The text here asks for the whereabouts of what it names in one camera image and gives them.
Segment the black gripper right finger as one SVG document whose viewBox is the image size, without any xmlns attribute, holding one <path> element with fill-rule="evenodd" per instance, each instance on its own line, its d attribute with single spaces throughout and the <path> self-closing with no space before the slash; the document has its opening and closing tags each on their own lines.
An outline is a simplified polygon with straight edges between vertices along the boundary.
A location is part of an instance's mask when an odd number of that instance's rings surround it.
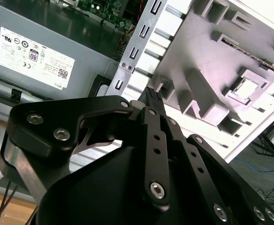
<svg viewBox="0 0 274 225">
<path fill-rule="evenodd" d="M 202 137 L 185 137 L 166 115 L 161 95 L 154 95 L 166 133 L 175 198 L 187 223 L 274 225 L 271 206 Z"/>
</svg>

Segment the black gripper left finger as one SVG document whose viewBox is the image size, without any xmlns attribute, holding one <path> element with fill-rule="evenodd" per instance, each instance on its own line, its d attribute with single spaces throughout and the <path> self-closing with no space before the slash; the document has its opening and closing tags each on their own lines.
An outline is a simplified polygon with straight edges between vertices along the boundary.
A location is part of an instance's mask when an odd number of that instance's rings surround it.
<svg viewBox="0 0 274 225">
<path fill-rule="evenodd" d="M 137 101 L 120 96 L 16 105 L 0 151 L 0 171 L 37 202 L 61 179 L 121 148 L 167 150 L 152 88 Z"/>
</svg>

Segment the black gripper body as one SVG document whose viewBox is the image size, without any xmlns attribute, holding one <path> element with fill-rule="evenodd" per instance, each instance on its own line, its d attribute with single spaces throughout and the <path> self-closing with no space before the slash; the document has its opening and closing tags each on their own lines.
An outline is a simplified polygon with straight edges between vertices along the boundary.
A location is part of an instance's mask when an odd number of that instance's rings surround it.
<svg viewBox="0 0 274 225">
<path fill-rule="evenodd" d="M 221 196 L 193 145 L 121 148 L 54 184 L 38 225 L 219 225 Z"/>
</svg>

